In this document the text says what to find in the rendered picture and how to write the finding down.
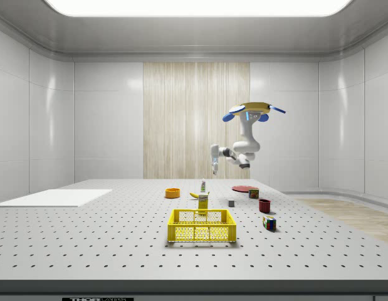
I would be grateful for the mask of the yellow basket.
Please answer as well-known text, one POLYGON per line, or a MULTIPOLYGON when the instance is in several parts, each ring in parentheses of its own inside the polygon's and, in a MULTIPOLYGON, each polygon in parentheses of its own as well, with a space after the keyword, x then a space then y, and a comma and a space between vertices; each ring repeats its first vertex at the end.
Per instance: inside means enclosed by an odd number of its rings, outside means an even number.
POLYGON ((236 222, 227 209, 173 209, 167 241, 236 241, 236 222))

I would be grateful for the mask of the white board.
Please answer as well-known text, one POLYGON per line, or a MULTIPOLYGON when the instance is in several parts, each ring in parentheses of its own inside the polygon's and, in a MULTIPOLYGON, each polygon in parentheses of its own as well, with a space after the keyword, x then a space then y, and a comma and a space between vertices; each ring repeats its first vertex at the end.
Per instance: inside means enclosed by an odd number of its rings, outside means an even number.
POLYGON ((111 191, 111 189, 49 189, 1 202, 0 207, 79 207, 111 191))

